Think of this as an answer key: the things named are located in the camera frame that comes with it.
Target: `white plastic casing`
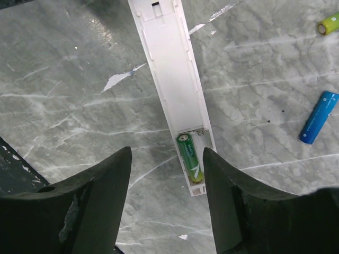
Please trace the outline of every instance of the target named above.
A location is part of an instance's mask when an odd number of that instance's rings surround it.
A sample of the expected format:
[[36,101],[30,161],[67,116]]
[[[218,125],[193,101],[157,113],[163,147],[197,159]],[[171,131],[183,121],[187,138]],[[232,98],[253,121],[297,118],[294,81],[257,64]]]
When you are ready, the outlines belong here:
[[216,151],[181,0],[128,2],[190,193],[204,194],[204,181],[190,181],[176,142],[178,134],[191,134],[202,170],[204,147]]

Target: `green battery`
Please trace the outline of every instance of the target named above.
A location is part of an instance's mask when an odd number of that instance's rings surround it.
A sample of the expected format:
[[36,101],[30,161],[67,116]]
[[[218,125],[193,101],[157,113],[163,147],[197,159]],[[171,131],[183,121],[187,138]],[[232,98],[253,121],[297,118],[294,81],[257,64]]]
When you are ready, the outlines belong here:
[[192,182],[199,183],[203,180],[197,154],[195,153],[193,140],[189,134],[179,134],[176,138],[180,153],[184,158],[184,164],[189,172]]
[[339,29],[339,12],[327,17],[318,24],[318,31],[322,35],[328,35]]

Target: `gray marble surface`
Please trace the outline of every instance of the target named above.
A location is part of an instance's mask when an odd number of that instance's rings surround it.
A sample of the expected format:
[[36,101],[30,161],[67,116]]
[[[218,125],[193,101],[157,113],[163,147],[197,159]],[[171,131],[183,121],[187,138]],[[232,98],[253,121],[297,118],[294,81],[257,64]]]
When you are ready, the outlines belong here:
[[[339,92],[339,33],[316,32],[338,1],[183,5],[189,29],[204,24],[191,41],[219,154],[291,193],[337,185],[339,108],[312,146],[298,134],[322,91]],[[189,195],[149,68],[130,73],[146,57],[127,1],[34,1],[0,22],[0,135],[52,183],[131,146],[117,244],[215,253],[207,197]]]

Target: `blue battery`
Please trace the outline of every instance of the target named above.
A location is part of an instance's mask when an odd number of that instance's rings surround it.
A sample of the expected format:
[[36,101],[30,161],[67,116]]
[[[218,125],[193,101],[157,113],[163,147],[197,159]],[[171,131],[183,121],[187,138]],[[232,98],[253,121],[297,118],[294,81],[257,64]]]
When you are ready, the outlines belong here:
[[307,120],[306,125],[301,131],[299,139],[302,142],[306,144],[313,143],[338,99],[339,94],[328,91],[323,92],[311,116]]

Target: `aa battery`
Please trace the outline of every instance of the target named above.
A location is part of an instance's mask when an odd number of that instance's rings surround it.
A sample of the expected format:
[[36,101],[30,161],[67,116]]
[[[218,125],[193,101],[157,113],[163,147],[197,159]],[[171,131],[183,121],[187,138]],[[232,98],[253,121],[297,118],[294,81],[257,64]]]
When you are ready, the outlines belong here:
[[318,31],[322,35],[327,35],[339,29],[339,12],[327,17],[318,24]]
[[201,171],[197,153],[194,149],[193,140],[189,134],[179,134],[176,138],[180,153],[184,159],[185,167],[189,176],[194,183],[199,183],[203,180],[203,173]]
[[301,131],[301,134],[299,135],[299,139],[302,142],[306,144],[313,143],[338,99],[339,94],[331,93],[329,91],[323,92],[311,116],[307,120],[306,125]]

